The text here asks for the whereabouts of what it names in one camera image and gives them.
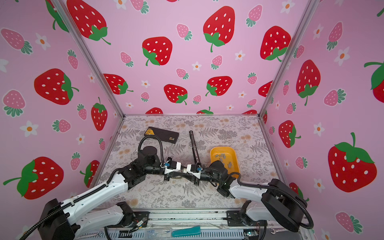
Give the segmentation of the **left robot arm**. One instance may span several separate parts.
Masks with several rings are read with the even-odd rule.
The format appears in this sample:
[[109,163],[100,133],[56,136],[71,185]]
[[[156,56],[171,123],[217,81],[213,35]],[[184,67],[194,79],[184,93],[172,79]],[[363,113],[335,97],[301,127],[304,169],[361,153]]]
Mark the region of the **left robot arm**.
[[27,230],[21,239],[27,239],[38,231],[43,240],[73,240],[100,228],[139,228],[143,221],[126,202],[120,202],[106,210],[95,211],[102,203],[121,193],[127,192],[146,179],[148,174],[171,177],[181,174],[183,167],[172,158],[164,160],[162,150],[145,147],[139,150],[138,158],[128,165],[115,169],[110,177],[94,188],[73,198],[59,202],[48,202],[41,219]]

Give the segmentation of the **yellow plastic tray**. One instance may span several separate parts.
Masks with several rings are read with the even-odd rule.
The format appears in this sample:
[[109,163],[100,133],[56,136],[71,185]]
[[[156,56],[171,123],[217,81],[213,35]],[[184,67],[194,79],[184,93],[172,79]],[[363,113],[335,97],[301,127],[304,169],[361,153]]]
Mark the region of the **yellow plastic tray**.
[[236,152],[231,147],[214,147],[210,151],[211,164],[220,161],[228,170],[228,173],[238,172],[240,168],[237,160]]

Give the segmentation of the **aluminium rail frame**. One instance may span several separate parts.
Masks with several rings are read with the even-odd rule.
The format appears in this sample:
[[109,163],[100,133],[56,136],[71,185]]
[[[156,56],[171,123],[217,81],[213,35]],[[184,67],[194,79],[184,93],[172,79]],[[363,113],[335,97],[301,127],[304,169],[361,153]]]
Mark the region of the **aluminium rail frame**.
[[[284,229],[274,221],[265,227],[230,227],[226,212],[231,210],[171,209],[141,210],[150,212],[147,227],[131,232],[133,228],[97,227],[84,233],[78,232],[76,240],[313,240],[307,230],[297,233]],[[172,238],[172,231],[201,227],[201,234]]]

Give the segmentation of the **black tool case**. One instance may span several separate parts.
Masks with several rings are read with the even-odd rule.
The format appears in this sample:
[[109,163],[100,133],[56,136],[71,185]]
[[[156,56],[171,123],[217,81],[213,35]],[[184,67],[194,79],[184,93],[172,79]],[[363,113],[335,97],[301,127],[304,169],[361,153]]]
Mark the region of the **black tool case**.
[[157,136],[161,141],[171,144],[176,144],[179,135],[180,134],[177,132],[163,130],[155,127],[148,127],[145,132],[145,136]]

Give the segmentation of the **teal handled tool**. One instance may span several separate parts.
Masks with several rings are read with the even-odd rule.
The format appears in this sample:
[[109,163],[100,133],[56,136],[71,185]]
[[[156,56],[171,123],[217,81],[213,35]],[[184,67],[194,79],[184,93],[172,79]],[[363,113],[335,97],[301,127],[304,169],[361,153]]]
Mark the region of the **teal handled tool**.
[[201,227],[195,226],[192,228],[187,229],[180,229],[180,230],[174,230],[172,231],[172,238],[177,237],[191,237],[191,236],[197,236],[201,234]]

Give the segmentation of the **black stapler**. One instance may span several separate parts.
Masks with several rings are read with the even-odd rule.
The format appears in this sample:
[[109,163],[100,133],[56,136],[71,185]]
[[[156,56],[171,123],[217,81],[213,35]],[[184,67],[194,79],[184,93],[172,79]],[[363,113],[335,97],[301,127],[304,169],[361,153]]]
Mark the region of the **black stapler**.
[[190,139],[192,142],[192,151],[193,151],[195,164],[201,166],[201,161],[200,161],[200,157],[199,157],[199,153],[198,153],[198,149],[197,149],[197,145],[196,145],[193,131],[189,131],[189,135],[190,135]]

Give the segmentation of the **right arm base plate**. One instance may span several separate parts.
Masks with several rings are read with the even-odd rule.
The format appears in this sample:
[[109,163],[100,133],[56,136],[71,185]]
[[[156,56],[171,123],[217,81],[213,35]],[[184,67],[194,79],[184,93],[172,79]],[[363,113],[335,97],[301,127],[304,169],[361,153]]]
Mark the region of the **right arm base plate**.
[[227,221],[230,227],[265,227],[268,225],[267,221],[254,221],[241,211],[227,211],[223,220]]

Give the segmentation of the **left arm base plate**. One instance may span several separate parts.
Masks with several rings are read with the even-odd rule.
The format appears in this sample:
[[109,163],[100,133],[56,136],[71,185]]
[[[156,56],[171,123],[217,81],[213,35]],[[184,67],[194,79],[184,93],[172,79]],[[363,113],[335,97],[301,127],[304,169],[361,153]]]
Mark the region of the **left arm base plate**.
[[133,214],[128,214],[123,217],[123,219],[115,225],[115,227],[119,228],[133,228],[138,222],[146,218],[146,220],[143,222],[142,227],[146,228],[148,219],[149,219],[150,212],[144,212],[144,211],[135,211]]

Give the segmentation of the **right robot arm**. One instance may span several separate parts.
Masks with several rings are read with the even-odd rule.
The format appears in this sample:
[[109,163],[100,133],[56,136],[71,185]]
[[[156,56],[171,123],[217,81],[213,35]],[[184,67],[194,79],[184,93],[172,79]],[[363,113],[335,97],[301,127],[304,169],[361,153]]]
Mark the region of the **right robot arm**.
[[229,173],[221,161],[215,161],[207,168],[187,165],[182,167],[182,173],[213,183],[223,197],[262,203],[273,219],[291,232],[298,232],[300,227],[309,230],[314,227],[306,201],[278,179],[265,185],[243,182],[240,173]]

